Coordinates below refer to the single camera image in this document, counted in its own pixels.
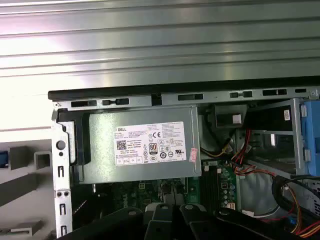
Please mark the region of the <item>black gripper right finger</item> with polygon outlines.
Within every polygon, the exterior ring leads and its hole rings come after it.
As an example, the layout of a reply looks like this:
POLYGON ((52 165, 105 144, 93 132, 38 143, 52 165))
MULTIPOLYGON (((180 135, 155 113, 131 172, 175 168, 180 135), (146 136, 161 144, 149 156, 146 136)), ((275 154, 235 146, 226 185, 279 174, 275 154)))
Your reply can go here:
POLYGON ((301 240, 298 235, 237 212, 220 208, 209 213, 199 204, 181 205, 179 211, 190 240, 301 240))

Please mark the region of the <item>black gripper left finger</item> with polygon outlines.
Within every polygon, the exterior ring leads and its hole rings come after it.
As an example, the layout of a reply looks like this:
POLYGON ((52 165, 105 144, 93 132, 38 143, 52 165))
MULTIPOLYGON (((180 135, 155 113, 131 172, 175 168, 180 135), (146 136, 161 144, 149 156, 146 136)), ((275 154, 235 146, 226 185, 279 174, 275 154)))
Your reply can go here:
POLYGON ((60 240, 171 240, 174 208, 166 203, 152 203, 143 212, 125 207, 70 233, 60 240))

